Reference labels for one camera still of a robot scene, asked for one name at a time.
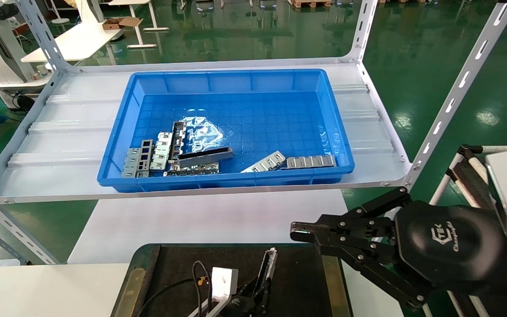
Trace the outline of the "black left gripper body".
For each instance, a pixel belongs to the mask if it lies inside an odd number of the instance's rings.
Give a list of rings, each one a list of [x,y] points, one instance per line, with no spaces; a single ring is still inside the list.
[[[219,313],[220,317],[253,317],[257,305],[252,297],[232,297]]]

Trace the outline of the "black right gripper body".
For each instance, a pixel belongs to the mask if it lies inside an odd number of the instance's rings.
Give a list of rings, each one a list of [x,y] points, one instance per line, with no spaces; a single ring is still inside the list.
[[[395,216],[401,259],[436,287],[507,298],[507,237],[492,210],[413,201]]]

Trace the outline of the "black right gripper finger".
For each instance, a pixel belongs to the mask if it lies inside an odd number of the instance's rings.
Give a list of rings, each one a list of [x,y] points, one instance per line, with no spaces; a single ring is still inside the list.
[[[351,246],[358,245],[359,239],[391,238],[394,221],[386,213],[410,202],[407,189],[398,187],[343,215],[323,214],[314,223],[294,221],[290,225],[290,238],[297,242],[330,245],[335,237]]]
[[[428,293],[413,286],[401,276],[387,269],[376,259],[367,255],[363,249],[341,243],[319,243],[323,255],[342,259],[355,271],[379,287],[385,293],[414,310],[421,309],[426,303]]]

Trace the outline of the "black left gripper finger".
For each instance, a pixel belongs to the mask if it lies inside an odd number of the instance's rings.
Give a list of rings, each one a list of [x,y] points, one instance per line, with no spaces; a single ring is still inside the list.
[[[260,282],[249,282],[242,285],[236,294],[236,304],[260,304]]]
[[[266,311],[272,287],[271,277],[260,277],[258,280],[258,311]]]

